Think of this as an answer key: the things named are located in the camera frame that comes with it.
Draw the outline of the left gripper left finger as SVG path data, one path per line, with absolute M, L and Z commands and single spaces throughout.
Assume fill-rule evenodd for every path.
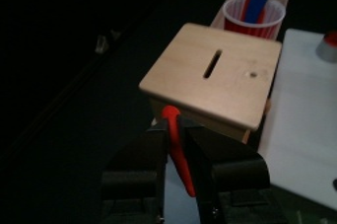
M 170 125 L 154 125 L 114 155 L 102 176 L 100 224 L 164 224 Z

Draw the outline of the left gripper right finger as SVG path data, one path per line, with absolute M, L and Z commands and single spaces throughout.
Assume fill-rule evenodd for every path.
M 200 224 L 281 224 L 263 156 L 191 119 L 178 119 Z

